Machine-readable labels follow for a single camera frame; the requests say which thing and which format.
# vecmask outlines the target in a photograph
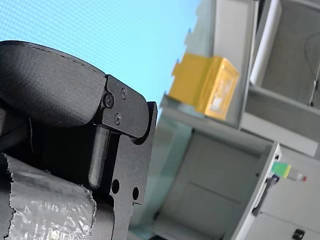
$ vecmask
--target blue wall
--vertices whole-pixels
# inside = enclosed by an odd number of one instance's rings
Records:
[[[0,41],[45,45],[112,74],[148,101],[173,82],[200,0],[1,0]]]

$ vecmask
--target cabinet door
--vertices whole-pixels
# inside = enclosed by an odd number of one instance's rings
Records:
[[[302,240],[320,239],[320,234],[316,232],[266,214],[259,214],[248,231],[245,240],[292,240],[297,229],[305,231]]]
[[[261,211],[277,219],[319,232],[320,161],[282,148],[282,162],[307,176],[306,182],[280,179],[269,191]]]

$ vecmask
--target small bottle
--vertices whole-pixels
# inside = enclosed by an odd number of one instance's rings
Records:
[[[287,179],[291,179],[293,181],[303,181],[305,182],[307,180],[307,177],[302,175],[298,170],[291,168],[289,171],[288,176],[286,177]]]

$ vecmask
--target yellow plastic container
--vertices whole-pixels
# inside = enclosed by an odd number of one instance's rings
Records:
[[[194,106],[197,112],[225,120],[239,73],[223,57],[185,53],[172,75],[169,96]]]

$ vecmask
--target silver duct tape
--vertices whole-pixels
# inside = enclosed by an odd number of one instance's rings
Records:
[[[86,188],[6,156],[14,209],[5,240],[89,240],[96,202]]]

